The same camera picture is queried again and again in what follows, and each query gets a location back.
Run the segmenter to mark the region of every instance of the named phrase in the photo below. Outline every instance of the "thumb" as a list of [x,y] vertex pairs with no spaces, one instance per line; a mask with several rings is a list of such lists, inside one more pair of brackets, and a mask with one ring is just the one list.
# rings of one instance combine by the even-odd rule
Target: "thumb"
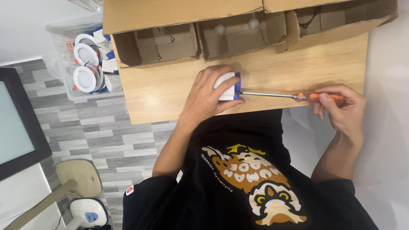
[[232,100],[232,101],[225,101],[222,102],[218,105],[217,109],[216,109],[216,113],[219,114],[229,108],[233,108],[238,104],[245,104],[246,102],[244,101],[244,99],[236,99],[236,100]]
[[330,97],[328,94],[320,93],[319,101],[326,109],[328,109],[328,112],[331,113],[332,115],[336,116],[340,112],[340,109],[336,105],[334,99]]

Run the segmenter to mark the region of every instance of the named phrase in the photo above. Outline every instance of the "black t-shirt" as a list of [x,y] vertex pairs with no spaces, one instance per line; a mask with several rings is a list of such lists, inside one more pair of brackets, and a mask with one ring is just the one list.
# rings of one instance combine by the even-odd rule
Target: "black t-shirt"
[[350,180],[313,182],[290,165],[281,110],[217,116],[193,134],[179,183],[125,192],[128,229],[378,229]]

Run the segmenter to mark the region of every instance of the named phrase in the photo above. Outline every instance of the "black frame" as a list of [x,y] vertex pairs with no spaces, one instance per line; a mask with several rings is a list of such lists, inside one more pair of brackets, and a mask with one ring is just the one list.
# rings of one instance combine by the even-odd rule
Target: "black frame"
[[3,81],[13,100],[20,119],[34,146],[34,151],[0,165],[0,180],[16,174],[52,155],[37,116],[24,90],[15,68],[0,68],[0,81]]

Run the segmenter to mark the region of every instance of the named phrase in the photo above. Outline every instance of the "wooden table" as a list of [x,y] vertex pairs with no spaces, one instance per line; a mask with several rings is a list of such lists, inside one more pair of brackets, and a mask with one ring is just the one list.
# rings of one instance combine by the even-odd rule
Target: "wooden table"
[[[274,48],[205,63],[203,59],[155,68],[125,68],[118,63],[132,124],[176,120],[197,73],[229,64],[241,73],[243,91],[293,94],[319,85],[344,83],[362,93],[368,34],[303,50],[276,54]],[[304,106],[289,98],[244,95],[246,104],[225,111],[243,113]]]

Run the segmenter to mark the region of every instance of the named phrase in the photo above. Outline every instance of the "screw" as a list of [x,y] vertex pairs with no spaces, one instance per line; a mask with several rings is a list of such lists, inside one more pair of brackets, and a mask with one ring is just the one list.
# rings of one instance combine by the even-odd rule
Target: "screw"
[[175,39],[174,39],[172,36],[170,36],[170,35],[169,35],[169,37],[171,38],[171,40],[168,41],[167,43],[171,43],[171,42],[173,43],[173,41],[174,41]]

